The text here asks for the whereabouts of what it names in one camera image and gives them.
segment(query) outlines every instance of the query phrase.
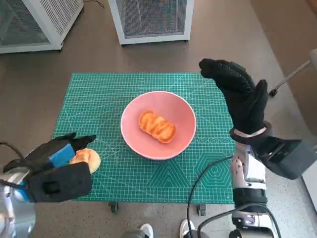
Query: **black strap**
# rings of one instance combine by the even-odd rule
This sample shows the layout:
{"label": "black strap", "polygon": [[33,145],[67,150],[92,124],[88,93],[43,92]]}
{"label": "black strap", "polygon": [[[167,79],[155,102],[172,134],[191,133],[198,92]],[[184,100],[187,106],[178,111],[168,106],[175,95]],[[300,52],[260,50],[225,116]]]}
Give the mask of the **black strap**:
{"label": "black strap", "polygon": [[252,147],[257,147],[257,145],[264,141],[268,136],[272,135],[272,125],[269,122],[264,121],[264,126],[266,127],[266,130],[259,135],[255,135],[252,137],[242,137],[240,135],[235,134],[235,128],[232,128],[230,130],[230,136],[233,140],[235,140],[238,143],[251,145]]}

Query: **bread roll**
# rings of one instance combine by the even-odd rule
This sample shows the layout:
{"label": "bread roll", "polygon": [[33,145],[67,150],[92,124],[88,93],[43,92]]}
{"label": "bread roll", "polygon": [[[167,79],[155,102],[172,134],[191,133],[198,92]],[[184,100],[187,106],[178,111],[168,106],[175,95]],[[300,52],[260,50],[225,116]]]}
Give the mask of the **bread roll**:
{"label": "bread roll", "polygon": [[175,135],[176,128],[173,124],[152,111],[140,115],[139,127],[161,143],[169,143]]}
{"label": "bread roll", "polygon": [[99,154],[92,149],[82,149],[76,152],[76,155],[69,161],[69,164],[86,162],[90,173],[94,173],[100,166],[101,160]]}

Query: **green cutting mat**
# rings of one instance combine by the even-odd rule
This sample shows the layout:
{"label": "green cutting mat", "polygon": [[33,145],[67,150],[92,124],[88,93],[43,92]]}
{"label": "green cutting mat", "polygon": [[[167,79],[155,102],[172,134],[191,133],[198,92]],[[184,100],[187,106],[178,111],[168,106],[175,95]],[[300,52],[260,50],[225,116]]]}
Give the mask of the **green cutting mat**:
{"label": "green cutting mat", "polygon": [[[197,117],[191,145],[167,161],[151,161],[133,152],[120,132],[128,103],[149,91],[169,91],[186,99]],[[211,162],[230,156],[232,122],[213,80],[198,73],[74,73],[53,136],[96,134],[89,145],[101,156],[93,189],[83,201],[185,203],[190,189]],[[194,203],[231,204],[229,162],[212,168],[198,186]]]}

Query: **round bun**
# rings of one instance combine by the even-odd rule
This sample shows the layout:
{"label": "round bun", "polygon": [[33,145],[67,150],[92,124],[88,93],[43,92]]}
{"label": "round bun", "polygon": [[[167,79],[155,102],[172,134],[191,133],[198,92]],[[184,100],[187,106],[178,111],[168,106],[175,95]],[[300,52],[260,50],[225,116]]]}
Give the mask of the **round bun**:
{"label": "round bun", "polygon": [[101,159],[99,154],[93,149],[82,149],[76,152],[76,155],[69,161],[69,164],[86,162],[90,173],[94,173],[100,166]]}

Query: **white sneaker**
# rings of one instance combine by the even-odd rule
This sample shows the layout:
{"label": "white sneaker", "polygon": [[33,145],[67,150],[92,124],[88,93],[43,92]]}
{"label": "white sneaker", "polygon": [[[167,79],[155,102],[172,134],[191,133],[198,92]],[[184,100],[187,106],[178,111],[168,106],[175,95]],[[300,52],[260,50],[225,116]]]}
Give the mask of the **white sneaker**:
{"label": "white sneaker", "polygon": [[154,232],[153,228],[150,224],[143,224],[140,227],[140,230],[143,230],[143,232],[149,237],[149,238],[154,238]]}
{"label": "white sneaker", "polygon": [[[192,230],[195,230],[195,226],[192,221],[190,221],[190,226]],[[179,238],[183,238],[187,233],[189,233],[189,227],[188,227],[187,219],[185,219],[179,228]]]}

